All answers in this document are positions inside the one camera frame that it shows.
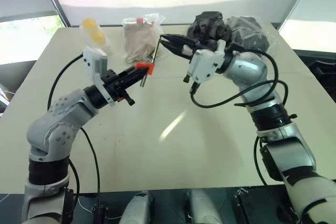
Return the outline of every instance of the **clear plastic bag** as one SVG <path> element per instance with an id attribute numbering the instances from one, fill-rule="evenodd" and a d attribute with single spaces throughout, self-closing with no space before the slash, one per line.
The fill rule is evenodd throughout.
<path id="1" fill-rule="evenodd" d="M 151 62 L 156 45 L 163 34 L 161 22 L 165 18 L 158 14 L 147 14 L 138 18 L 122 20 L 122 57 L 126 63 Z"/>
<path id="2" fill-rule="evenodd" d="M 277 41 L 268 30 L 262 27 L 258 17 L 233 16 L 225 20 L 231 29 L 232 42 L 245 49 L 258 49 L 273 55 Z"/>
<path id="3" fill-rule="evenodd" d="M 100 25 L 93 18 L 86 18 L 79 26 L 88 46 L 102 49 L 108 57 L 112 57 L 112 45 Z"/>

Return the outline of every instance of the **white table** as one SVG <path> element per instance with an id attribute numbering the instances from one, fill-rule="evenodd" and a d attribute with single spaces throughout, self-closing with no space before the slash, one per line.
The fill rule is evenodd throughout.
<path id="1" fill-rule="evenodd" d="M 166 33 L 185 34 L 187 26 L 163 29 Z M 271 25 L 264 29 L 279 40 L 273 56 L 280 79 L 289 85 L 286 108 L 289 113 L 298 114 L 295 121 L 315 155 L 318 172 L 335 179 L 336 106 Z M 105 31 L 119 55 L 122 28 Z M 24 192 L 28 175 L 27 129 L 46 112 L 55 76 L 81 53 L 84 44 L 78 28 L 59 29 L 0 119 L 0 193 Z M 190 84 L 182 82 L 187 65 L 186 60 L 168 55 L 157 62 L 154 75 L 144 88 L 139 84 L 129 88 L 136 101 L 134 106 L 125 101 L 106 106 L 84 126 L 98 156 L 102 191 L 261 185 L 253 163 L 256 128 L 248 112 L 233 103 L 215 109 L 196 107 L 190 101 Z M 78 62 L 61 78 L 54 98 L 91 84 L 84 65 Z M 281 86 L 277 89 L 283 94 Z M 211 104 L 235 93 L 237 87 L 231 81 L 215 76 L 202 85 L 196 97 L 201 103 Z M 164 137 L 176 118 L 180 122 Z M 71 159 L 79 173 L 81 192 L 95 192 L 93 157 L 81 132 L 73 144 Z M 278 183 L 269 179 L 260 159 L 259 162 L 266 181 Z M 70 186 L 76 186 L 72 172 Z"/>

